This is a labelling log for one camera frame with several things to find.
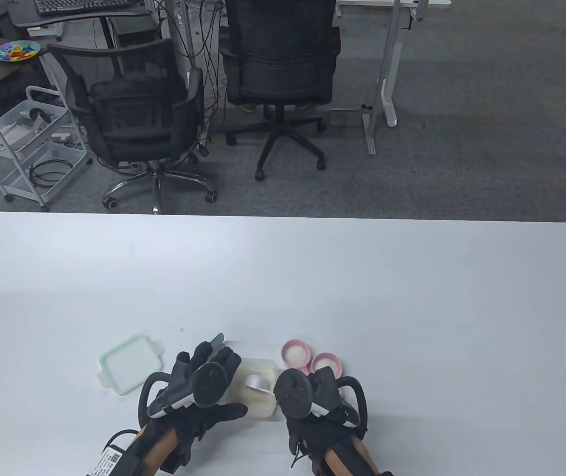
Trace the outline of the person's left hand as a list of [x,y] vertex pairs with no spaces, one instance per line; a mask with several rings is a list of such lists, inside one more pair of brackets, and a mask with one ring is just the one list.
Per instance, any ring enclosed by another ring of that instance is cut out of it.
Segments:
[[190,354],[181,351],[166,387],[149,404],[147,417],[173,428],[181,446],[191,445],[220,422],[235,421],[247,414],[242,403],[220,404],[242,363],[230,347],[213,349],[202,342]]

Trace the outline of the person's right hand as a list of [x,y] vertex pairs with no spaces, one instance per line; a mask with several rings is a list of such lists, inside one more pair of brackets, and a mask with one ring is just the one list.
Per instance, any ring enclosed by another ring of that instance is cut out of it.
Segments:
[[286,369],[273,393],[286,419],[295,458],[307,455],[318,465],[328,450],[352,437],[362,440],[368,431],[362,385],[352,376],[336,378],[330,367],[308,375]]

